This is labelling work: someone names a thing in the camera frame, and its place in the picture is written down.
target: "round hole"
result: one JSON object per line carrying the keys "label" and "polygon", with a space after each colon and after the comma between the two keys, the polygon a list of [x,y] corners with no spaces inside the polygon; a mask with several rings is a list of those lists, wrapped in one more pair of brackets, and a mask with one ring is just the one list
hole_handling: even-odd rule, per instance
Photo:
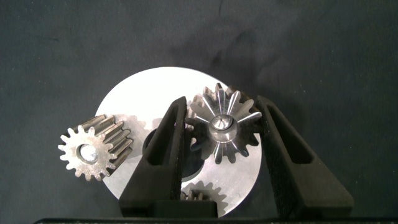
{"label": "round hole", "polygon": [[83,144],[79,148],[81,159],[89,164],[93,164],[98,160],[97,150],[94,146]]}

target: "black plastic jaw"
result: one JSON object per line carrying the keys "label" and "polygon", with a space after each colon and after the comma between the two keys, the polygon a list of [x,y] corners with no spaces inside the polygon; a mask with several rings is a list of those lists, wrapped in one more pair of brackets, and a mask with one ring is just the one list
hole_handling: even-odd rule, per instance
{"label": "black plastic jaw", "polygon": [[267,98],[257,97],[262,113],[262,148],[281,218],[348,217],[354,199],[310,146]]}
{"label": "black plastic jaw", "polygon": [[[262,148],[280,218],[348,217],[354,200],[267,98],[258,96]],[[125,217],[217,217],[212,201],[180,201],[186,99],[174,101],[119,199]]]}
{"label": "black plastic jaw", "polygon": [[185,97],[170,105],[120,196],[123,216],[148,216],[155,201],[180,200],[186,111]]}
{"label": "black plastic jaw", "polygon": [[213,201],[180,201],[186,112],[185,97],[167,110],[119,198],[124,217],[218,216]]}

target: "metal disc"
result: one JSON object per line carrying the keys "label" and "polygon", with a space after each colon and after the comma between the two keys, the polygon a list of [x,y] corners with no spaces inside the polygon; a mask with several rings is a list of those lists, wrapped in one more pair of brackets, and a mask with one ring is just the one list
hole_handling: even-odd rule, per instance
{"label": "metal disc", "polygon": [[[170,104],[185,96],[189,106],[195,95],[202,94],[205,86],[214,88],[217,83],[221,82],[196,70],[160,67],[126,78],[106,95],[96,115],[115,115],[116,122],[124,121],[124,128],[131,130],[128,138],[134,140],[129,157],[111,177],[103,179],[116,198],[122,194],[142,157],[146,137],[159,126]],[[182,191],[185,192],[189,188],[210,188],[209,194],[221,195],[212,196],[218,204],[219,216],[232,211],[251,191],[259,173],[261,144],[256,147],[248,146],[248,151],[250,155],[246,158],[237,154],[234,164],[225,159],[216,165],[214,157],[210,156],[196,177],[182,183]]]}

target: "small gear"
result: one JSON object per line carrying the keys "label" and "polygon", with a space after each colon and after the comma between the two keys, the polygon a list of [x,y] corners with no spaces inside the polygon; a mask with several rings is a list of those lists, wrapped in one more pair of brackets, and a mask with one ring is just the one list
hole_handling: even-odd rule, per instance
{"label": "small gear", "polygon": [[188,127],[193,138],[191,150],[202,149],[202,159],[213,154],[216,164],[221,163],[223,156],[235,163],[237,152],[247,157],[246,145],[259,144],[254,136],[254,123],[262,114],[249,112],[255,109],[253,99],[241,101],[240,91],[229,88],[224,91],[219,83],[215,92],[205,87],[202,95],[195,96],[185,118],[193,126],[193,129]]}
{"label": "small gear", "polygon": [[213,183],[207,183],[199,181],[195,184],[190,183],[183,189],[181,189],[181,200],[212,200],[217,203],[218,216],[225,214],[225,208],[228,203],[223,200],[227,198],[227,195],[220,194],[221,187],[213,189]]}
{"label": "small gear", "polygon": [[87,181],[91,176],[96,180],[109,177],[132,151],[132,139],[126,137],[130,130],[122,130],[124,123],[115,124],[114,120],[114,116],[100,115],[68,128],[68,136],[61,136],[65,144],[58,148],[65,154],[60,158],[69,161],[67,169],[76,169],[77,177],[84,174]]}

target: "spur gear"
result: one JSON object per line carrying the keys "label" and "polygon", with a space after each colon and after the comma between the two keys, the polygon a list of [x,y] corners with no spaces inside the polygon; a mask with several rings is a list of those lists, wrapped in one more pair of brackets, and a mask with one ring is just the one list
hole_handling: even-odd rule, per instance
{"label": "spur gear", "polygon": [[197,183],[190,183],[183,189],[181,189],[181,200],[212,200],[217,203],[218,215],[224,215],[225,208],[228,203],[224,202],[227,195],[220,194],[221,187],[213,188],[213,183],[207,183],[206,185],[203,181]]}
{"label": "spur gear", "polygon": [[68,134],[62,135],[65,143],[58,148],[65,152],[61,160],[69,161],[67,169],[76,169],[75,175],[85,175],[86,180],[94,176],[102,180],[110,176],[127,158],[132,149],[132,139],[127,135],[130,130],[123,130],[123,122],[117,124],[114,116],[96,116],[74,128],[68,128]]}
{"label": "spur gear", "polygon": [[224,91],[219,83],[215,92],[205,87],[202,95],[194,97],[185,118],[185,122],[193,126],[188,129],[193,139],[191,150],[202,149],[202,159],[213,154],[216,164],[221,163],[223,156],[235,163],[237,152],[247,157],[246,145],[259,144],[253,127],[262,114],[249,112],[253,104],[253,99],[242,102],[240,91],[230,88]]}

